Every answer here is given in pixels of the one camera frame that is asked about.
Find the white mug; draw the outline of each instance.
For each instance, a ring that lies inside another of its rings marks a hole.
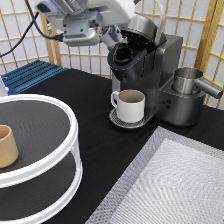
[[[113,92],[111,104],[117,109],[117,117],[126,123],[135,123],[144,117],[145,95],[137,90]]]

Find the stainless steel pitcher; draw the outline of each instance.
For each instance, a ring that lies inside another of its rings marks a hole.
[[[194,95],[200,90],[219,99],[223,91],[202,80],[203,72],[196,68],[179,68],[174,74],[173,89],[181,94]]]

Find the wooden cup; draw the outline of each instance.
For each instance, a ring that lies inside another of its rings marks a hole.
[[[12,129],[6,125],[0,125],[0,168],[5,168],[14,163],[18,155]]]

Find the coffee maker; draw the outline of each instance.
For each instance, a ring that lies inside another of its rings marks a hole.
[[[117,43],[108,55],[116,79],[113,82],[119,81],[121,91],[141,91],[146,101],[145,120],[137,126],[124,124],[111,113],[110,118],[118,127],[138,128],[152,117],[180,127],[194,125],[200,119],[206,93],[200,89],[194,94],[182,94],[173,88],[183,38],[165,35],[161,28],[162,22],[157,27],[149,18],[138,14],[120,27],[125,42]]]

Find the silver mesh surface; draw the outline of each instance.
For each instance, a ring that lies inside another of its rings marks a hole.
[[[118,117],[117,117],[117,111],[114,108],[111,112],[110,112],[110,121],[116,125],[119,128],[123,128],[123,129],[137,129],[137,128],[141,128],[144,125],[146,125],[149,120],[152,118],[152,115],[150,114],[145,114],[144,118],[136,123],[126,123],[124,121],[121,121]]]
[[[109,223],[223,223],[223,170],[223,160],[165,139]]]
[[[222,151],[158,127],[98,206],[96,211],[87,220],[86,224],[109,223],[112,215],[165,138],[224,160],[224,153]]]

